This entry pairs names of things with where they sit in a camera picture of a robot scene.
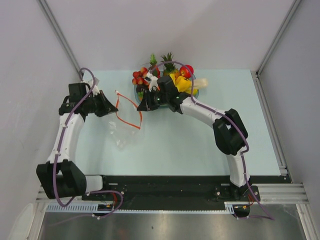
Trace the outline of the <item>clear zip top bag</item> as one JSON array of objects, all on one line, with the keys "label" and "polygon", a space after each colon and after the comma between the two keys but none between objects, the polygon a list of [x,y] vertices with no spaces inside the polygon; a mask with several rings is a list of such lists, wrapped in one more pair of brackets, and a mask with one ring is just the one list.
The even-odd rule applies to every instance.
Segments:
[{"label": "clear zip top bag", "polygon": [[118,90],[115,107],[118,111],[112,115],[108,121],[108,129],[115,146],[124,150],[126,146],[132,144],[138,132],[142,129],[143,114],[137,110],[137,103],[130,97],[122,94]]}]

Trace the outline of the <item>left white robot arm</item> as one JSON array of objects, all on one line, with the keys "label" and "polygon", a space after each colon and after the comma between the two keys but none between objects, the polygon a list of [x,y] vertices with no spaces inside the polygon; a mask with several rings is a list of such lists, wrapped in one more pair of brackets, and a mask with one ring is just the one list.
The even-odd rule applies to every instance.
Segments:
[{"label": "left white robot arm", "polygon": [[69,94],[59,110],[59,129],[53,149],[36,175],[49,199],[78,197],[86,193],[100,200],[110,196],[111,188],[103,183],[100,174],[85,175],[76,165],[76,150],[86,117],[94,114],[101,118],[117,113],[118,109],[93,82],[81,81],[68,86]]}]

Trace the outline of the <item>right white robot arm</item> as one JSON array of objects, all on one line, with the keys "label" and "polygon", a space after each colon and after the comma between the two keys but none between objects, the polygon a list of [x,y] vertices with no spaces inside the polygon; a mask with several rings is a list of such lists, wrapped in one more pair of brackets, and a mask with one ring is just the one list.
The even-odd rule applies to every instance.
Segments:
[{"label": "right white robot arm", "polygon": [[157,78],[147,73],[145,80],[149,89],[143,91],[138,111],[149,112],[167,106],[172,112],[191,116],[213,129],[215,144],[227,157],[231,196],[242,201],[249,194],[246,184],[250,175],[244,162],[244,153],[249,151],[248,132],[239,113],[231,108],[221,111],[196,100],[192,94],[179,92],[170,76]]}]

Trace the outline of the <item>teal plastic fruit tray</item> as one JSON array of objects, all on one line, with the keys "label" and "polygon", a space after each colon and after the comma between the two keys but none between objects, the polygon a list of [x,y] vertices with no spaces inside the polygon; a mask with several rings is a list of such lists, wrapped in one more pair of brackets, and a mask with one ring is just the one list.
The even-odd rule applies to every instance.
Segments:
[{"label": "teal plastic fruit tray", "polygon": [[[198,98],[199,96],[199,89],[195,89],[194,88],[194,84],[193,81],[196,79],[196,76],[193,75],[191,78],[188,78],[188,80],[191,81],[191,93],[188,94],[186,92],[178,92],[177,88],[174,86],[173,81],[169,81],[169,78],[167,76],[164,77],[160,77],[159,78],[161,81],[166,81],[166,82],[161,82],[158,84],[158,89],[157,90],[153,90],[153,91],[157,91],[157,92],[161,92],[162,94],[165,94],[167,102],[169,104],[168,108],[173,107],[173,104],[177,104],[179,102],[181,102],[183,99],[185,99],[186,97],[189,96],[193,96],[194,98]],[[135,95],[135,99],[138,103],[138,106],[140,105],[142,100],[146,100],[147,99],[147,91],[145,90],[144,92],[139,92],[136,93],[136,87],[137,85],[134,87],[134,95]]]}]

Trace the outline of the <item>dark purple mangosteen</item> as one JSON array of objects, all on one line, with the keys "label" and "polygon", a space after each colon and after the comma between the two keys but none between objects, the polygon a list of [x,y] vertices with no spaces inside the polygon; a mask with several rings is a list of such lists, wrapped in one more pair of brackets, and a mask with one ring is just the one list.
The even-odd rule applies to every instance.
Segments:
[{"label": "dark purple mangosteen", "polygon": [[136,93],[143,93],[145,90],[148,90],[149,89],[149,86],[148,85],[144,85],[144,84],[138,84],[136,86]]}]

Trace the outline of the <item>red strawberry cluster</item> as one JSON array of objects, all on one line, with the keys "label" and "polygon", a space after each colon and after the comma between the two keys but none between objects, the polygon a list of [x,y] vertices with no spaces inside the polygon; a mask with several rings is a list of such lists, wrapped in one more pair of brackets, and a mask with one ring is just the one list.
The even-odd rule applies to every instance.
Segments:
[{"label": "red strawberry cluster", "polygon": [[148,73],[148,69],[146,67],[142,67],[139,71],[134,71],[132,73],[132,84],[134,86],[136,85],[142,85],[142,86],[148,86],[149,82],[146,80]]}]

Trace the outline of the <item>yellow bell pepper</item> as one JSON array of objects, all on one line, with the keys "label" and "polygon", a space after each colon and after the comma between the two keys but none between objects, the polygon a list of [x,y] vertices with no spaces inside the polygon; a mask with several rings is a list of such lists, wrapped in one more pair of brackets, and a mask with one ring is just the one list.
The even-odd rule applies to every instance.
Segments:
[{"label": "yellow bell pepper", "polygon": [[179,93],[191,93],[192,82],[189,79],[181,75],[176,76],[174,73],[170,73],[169,76]]}]

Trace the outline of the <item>small pineapple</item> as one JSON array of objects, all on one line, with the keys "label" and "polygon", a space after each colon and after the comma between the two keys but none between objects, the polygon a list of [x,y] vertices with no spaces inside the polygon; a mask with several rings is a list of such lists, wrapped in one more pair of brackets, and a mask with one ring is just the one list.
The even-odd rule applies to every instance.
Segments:
[{"label": "small pineapple", "polygon": [[173,63],[173,53],[170,51],[166,55],[161,55],[162,63],[164,63],[163,67],[163,75],[169,76],[170,74],[173,74],[175,77],[178,77],[180,75],[178,69],[176,68],[175,64]]}]

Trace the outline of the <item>red apple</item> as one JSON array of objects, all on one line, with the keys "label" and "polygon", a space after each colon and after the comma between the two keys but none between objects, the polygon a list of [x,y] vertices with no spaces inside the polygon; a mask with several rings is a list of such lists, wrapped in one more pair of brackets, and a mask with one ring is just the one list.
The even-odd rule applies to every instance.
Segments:
[{"label": "red apple", "polygon": [[191,78],[194,74],[194,69],[191,65],[185,65],[185,66],[182,66],[180,69],[179,69],[179,75],[184,77],[184,78]]}]

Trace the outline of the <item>left aluminium frame post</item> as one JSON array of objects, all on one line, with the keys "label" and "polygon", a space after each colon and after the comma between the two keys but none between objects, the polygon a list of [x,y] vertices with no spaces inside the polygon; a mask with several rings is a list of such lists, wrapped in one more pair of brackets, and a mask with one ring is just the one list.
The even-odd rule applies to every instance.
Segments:
[{"label": "left aluminium frame post", "polygon": [[60,46],[62,47],[62,50],[64,51],[65,55],[67,56],[69,62],[71,63],[73,69],[78,74],[80,72],[80,65],[75,57],[75,54],[65,37],[65,34],[62,31],[62,28],[60,24],[58,23],[57,18],[54,15],[54,12],[52,11],[50,5],[48,4],[47,0],[37,0],[36,1],[43,12],[45,18],[47,19],[54,35],[56,36],[58,42],[60,43]]}]

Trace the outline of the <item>aluminium frame post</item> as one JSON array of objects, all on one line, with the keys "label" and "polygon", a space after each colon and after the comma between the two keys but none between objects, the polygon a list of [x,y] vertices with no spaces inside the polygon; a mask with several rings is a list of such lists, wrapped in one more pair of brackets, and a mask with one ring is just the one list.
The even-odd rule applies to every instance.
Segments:
[{"label": "aluminium frame post", "polygon": [[287,28],[289,27],[289,25],[291,24],[295,14],[297,13],[300,5],[303,3],[303,0],[294,0],[289,8],[289,10],[287,11],[283,21],[280,24],[280,27],[278,28],[274,38],[272,39],[272,42],[269,46],[269,48],[267,49],[261,63],[259,64],[257,70],[255,71],[256,76],[259,78],[262,74],[262,72],[264,71],[266,65],[268,64],[268,62],[270,61],[274,51],[276,50],[278,44],[280,43],[282,37],[284,36]]},{"label": "aluminium frame post", "polygon": [[71,63],[73,69],[78,74],[80,72],[80,65],[75,57],[75,54],[65,37],[65,34],[62,31],[62,28],[60,24],[58,23],[57,18],[54,15],[54,12],[52,11],[50,5],[48,4],[47,0],[37,0],[36,1],[43,12],[45,18],[47,19],[54,35],[56,36],[58,42],[60,43],[60,46],[62,47],[62,50],[64,51],[65,55],[67,56],[69,62]]}]

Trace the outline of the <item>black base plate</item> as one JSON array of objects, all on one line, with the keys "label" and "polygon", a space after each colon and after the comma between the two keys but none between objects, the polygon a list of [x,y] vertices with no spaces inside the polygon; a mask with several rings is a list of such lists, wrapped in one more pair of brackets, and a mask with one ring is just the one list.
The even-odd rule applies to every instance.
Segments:
[{"label": "black base plate", "polygon": [[259,196],[257,186],[236,187],[223,176],[124,176],[104,175],[102,190],[117,191],[121,210],[209,211],[225,202],[251,203]]}]

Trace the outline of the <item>aluminium front rail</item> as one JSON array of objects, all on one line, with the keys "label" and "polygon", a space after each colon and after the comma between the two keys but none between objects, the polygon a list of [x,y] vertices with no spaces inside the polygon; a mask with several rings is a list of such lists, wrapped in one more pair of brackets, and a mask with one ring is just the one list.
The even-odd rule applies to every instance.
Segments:
[{"label": "aluminium front rail", "polygon": [[168,200],[190,202],[191,200],[206,200],[218,202],[255,202],[262,203],[303,203],[307,196],[302,184],[253,184],[251,188],[235,187],[230,183],[111,183],[108,191],[121,193],[124,202],[141,202]]}]

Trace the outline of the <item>right aluminium frame post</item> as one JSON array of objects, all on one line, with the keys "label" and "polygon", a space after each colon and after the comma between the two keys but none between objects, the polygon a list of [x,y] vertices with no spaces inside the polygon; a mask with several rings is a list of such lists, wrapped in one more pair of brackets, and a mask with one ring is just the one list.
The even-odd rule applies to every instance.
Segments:
[{"label": "right aluminium frame post", "polygon": [[297,13],[300,5],[303,3],[303,0],[294,0],[289,8],[289,10],[287,11],[283,21],[280,24],[280,27],[278,28],[274,38],[272,39],[272,42],[269,46],[269,48],[267,49],[261,63],[259,64],[257,70],[255,71],[256,76],[259,78],[262,74],[262,72],[264,71],[266,65],[268,64],[268,62],[270,61],[274,51],[276,50],[278,44],[280,43],[282,37],[284,36],[287,28],[289,27],[289,25],[291,24],[295,14]]}]

